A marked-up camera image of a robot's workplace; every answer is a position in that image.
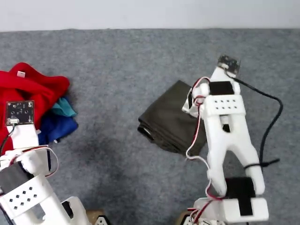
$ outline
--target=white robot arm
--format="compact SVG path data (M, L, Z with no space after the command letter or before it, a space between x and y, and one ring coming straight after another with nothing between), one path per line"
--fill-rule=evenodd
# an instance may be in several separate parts
M211 78L206 78L209 82L192 87L182 110L201 116L204 121L209 148L208 179L225 197L212 201L202 216L228 223L265 221L269 218L267 202L257 197L265 190L263 173L250 140L240 85L232 79L238 70L238 61L221 56ZM246 168L246 177L225 179L223 162L228 150ZM197 200L194 208L201 209L208 200Z
M49 172L49 151L52 150L48 146L38 145L37 133L31 120L33 110L30 119L30 110L25 112L26 115L22 114L24 108L33 108L33 104L31 101L7 103L7 110L16 112L8 114L18 114L19 118L6 118L14 150L6 151L0 157L0 207L9 224L13 220L16 225L91 225L79 198L70 197L60 202L46 178L54 174ZM33 210L37 205L45 213L42 219L38 219ZM95 223L106 224L109 222L103 217Z

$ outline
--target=folded dark green cloth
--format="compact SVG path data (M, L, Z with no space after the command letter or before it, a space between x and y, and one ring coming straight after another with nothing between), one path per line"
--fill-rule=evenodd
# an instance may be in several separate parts
M190 86L177 81L139 117L138 131L160 148L185 155L191 145L197 119L181 110ZM206 143L204 123L190 155L198 155Z

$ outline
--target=teal cloth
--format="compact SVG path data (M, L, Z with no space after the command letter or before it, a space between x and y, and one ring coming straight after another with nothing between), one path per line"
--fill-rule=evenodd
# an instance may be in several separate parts
M51 111L59 116L72 117L77 115L77 113L71 107L70 103L64 97L60 97L58 99L58 101L52 107Z

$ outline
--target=carpet floor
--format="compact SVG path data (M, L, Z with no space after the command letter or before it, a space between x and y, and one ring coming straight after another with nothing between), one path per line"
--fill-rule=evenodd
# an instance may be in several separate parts
M251 224L299 223L300 30L7 32L0 49L1 70L25 61L70 79L79 128L53 145L60 170L49 180L61 200L78 196L86 209L104 209L114 225L172 225L204 196L206 167L149 143L137 118L178 79L192 84L210 76L220 54L240 58L240 79L285 105L265 146L266 160L281 158L264 170L270 221ZM244 87L242 95L258 149L278 104ZM230 153L224 170L244 173Z

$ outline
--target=red cloth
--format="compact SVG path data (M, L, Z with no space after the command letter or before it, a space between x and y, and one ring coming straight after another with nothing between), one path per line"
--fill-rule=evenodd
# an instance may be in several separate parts
M25 72L18 77L17 72ZM5 106L7 101L34 100L34 125L40 127L43 114L67 91L70 83L63 76L44 76L27 63L16 64L9 72L0 71L0 144L7 136ZM6 142L3 154L12 150L11 138Z

